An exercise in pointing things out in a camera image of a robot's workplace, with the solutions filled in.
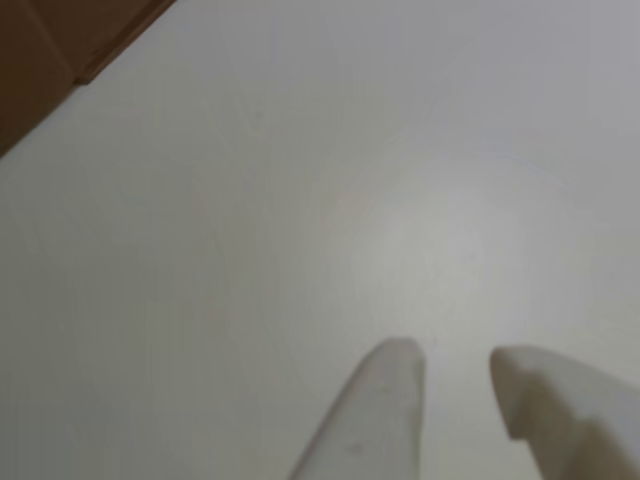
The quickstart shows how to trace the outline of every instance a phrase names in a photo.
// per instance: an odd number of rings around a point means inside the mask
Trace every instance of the white wall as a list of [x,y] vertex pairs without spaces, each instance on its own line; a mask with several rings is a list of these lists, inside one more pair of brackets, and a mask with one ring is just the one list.
[[633,0],[183,0],[0,162],[0,476],[283,479],[429,355],[424,478],[536,478],[488,369],[640,384]]

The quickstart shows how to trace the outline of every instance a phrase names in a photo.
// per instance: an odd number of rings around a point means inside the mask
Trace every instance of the white surface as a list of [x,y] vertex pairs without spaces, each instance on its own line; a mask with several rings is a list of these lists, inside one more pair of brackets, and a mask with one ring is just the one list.
[[423,477],[537,478],[495,345],[640,384],[639,8],[179,2],[0,162],[0,476],[285,478],[413,335]]

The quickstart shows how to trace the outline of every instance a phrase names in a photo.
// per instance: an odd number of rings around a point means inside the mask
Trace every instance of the white plastic part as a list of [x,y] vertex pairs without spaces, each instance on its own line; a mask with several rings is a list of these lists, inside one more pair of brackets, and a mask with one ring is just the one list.
[[545,480],[640,478],[640,392],[589,366],[533,347],[491,357],[509,434],[529,446]]
[[416,480],[425,360],[413,340],[371,352],[329,411],[291,480]]

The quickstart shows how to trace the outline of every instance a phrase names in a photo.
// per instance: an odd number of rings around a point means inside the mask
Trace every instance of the brown cardboard box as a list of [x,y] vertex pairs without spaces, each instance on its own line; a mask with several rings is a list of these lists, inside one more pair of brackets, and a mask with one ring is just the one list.
[[0,0],[0,156],[174,0]]

